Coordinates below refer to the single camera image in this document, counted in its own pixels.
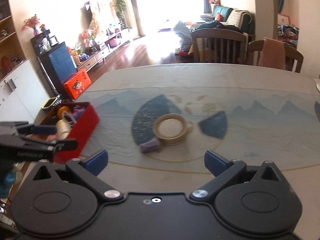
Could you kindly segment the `blue gloved hand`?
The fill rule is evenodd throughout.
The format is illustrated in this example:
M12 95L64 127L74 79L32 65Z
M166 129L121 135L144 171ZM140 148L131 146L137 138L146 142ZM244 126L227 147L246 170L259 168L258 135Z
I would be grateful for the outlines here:
M18 168L23 163L1 159L1 199L8 198L14 184L19 184L23 179L23 172Z

